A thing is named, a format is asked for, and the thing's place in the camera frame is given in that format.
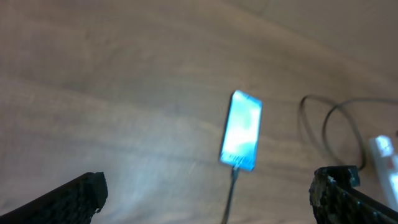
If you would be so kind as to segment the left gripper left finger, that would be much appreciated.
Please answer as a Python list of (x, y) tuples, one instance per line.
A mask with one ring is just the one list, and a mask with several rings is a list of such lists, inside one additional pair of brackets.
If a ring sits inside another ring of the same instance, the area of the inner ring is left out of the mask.
[(106, 203), (103, 172), (87, 172), (43, 196), (1, 215), (1, 223), (90, 223)]

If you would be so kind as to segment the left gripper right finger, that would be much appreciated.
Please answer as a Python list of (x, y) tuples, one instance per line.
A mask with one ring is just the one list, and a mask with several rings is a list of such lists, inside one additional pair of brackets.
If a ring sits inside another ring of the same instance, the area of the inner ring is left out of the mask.
[(397, 224), (397, 212), (357, 191), (357, 166), (328, 166), (314, 172), (310, 205), (317, 224)]

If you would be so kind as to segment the Samsung Galaxy smartphone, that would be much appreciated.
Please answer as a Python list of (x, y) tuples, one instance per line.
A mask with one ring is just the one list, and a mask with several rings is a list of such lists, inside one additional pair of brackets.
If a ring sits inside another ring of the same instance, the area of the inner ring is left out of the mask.
[(256, 166), (262, 101), (236, 90), (231, 95), (219, 161), (251, 172)]

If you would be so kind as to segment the white power strip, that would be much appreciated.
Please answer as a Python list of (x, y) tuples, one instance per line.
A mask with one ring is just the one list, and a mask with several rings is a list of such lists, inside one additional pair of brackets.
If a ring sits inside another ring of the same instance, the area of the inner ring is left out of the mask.
[(397, 211), (397, 151), (384, 135), (371, 138), (369, 146), (387, 204)]

